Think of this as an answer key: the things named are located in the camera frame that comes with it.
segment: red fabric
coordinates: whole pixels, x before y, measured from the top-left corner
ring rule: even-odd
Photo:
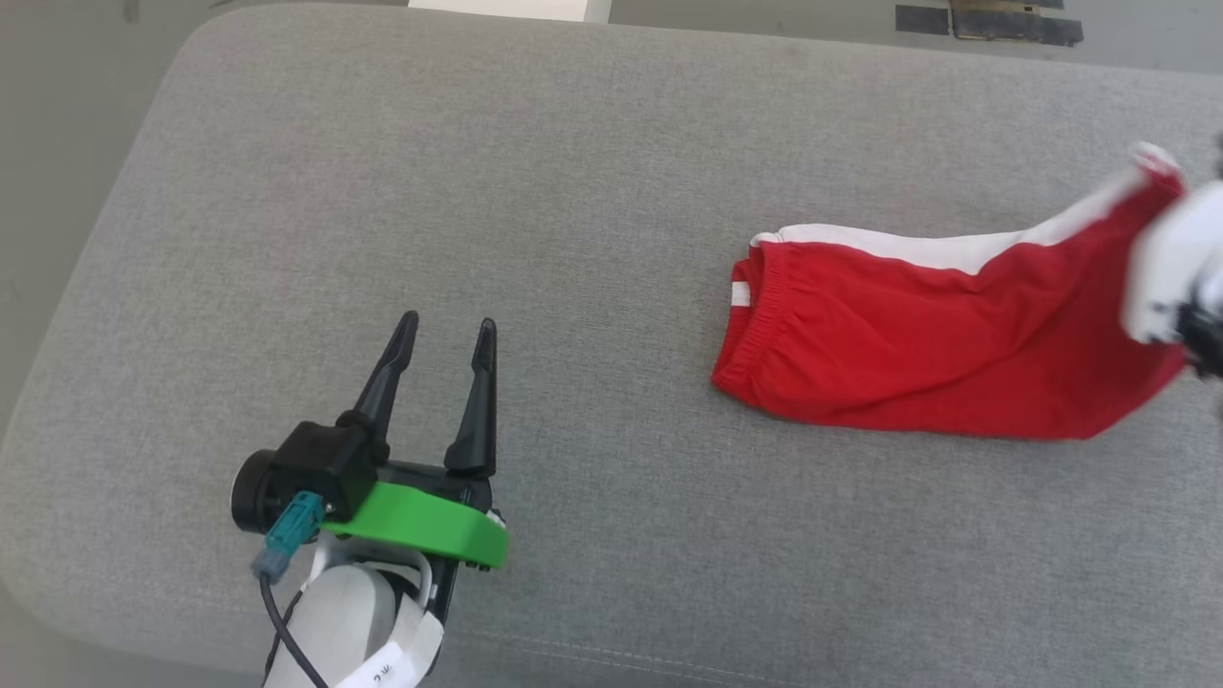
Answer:
[[[713,382],[788,419],[1025,439],[1095,436],[1183,368],[1120,324],[1134,238],[1184,194],[1175,170],[1052,246],[1016,243],[977,274],[844,244],[762,242],[735,264]]]

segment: green mounting ring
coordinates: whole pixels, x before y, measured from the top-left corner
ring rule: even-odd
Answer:
[[[323,530],[489,568],[505,566],[510,550],[510,534],[487,514],[393,483],[375,483],[352,521],[323,522]]]

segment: white stripe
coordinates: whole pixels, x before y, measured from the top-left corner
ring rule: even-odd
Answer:
[[[1134,163],[1064,213],[1024,231],[922,238],[832,224],[797,224],[758,233],[752,237],[752,246],[762,242],[837,243],[914,265],[977,274],[986,263],[1016,243],[1052,246],[1108,216],[1120,202],[1150,183],[1145,169],[1164,174],[1178,169],[1168,153],[1148,143],[1135,147]]]
[[[752,304],[752,286],[746,281],[731,281],[730,282],[730,304],[731,306],[751,306]]]

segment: black tape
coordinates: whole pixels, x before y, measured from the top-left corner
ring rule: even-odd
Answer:
[[[951,20],[945,7],[896,5],[896,31],[948,35],[951,33]]]
[[[1074,48],[1082,43],[1082,22],[1044,17],[1041,24],[1041,43],[1046,45]]]
[[[1036,12],[951,10],[951,21],[956,38],[1040,43],[1044,34],[1041,16]]]

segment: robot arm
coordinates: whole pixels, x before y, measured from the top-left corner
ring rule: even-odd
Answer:
[[[1130,337],[1181,342],[1202,378],[1223,378],[1223,181],[1189,196],[1135,242],[1121,323]]]
[[[493,320],[481,324],[467,408],[443,467],[390,461],[386,429],[417,320],[404,314],[352,411],[334,426],[300,424],[279,450],[252,455],[235,479],[235,523],[267,535],[252,566],[276,627],[267,688],[416,686],[440,653],[459,566],[505,563],[509,536],[489,485]],[[272,584],[312,538],[309,579],[281,617]]]

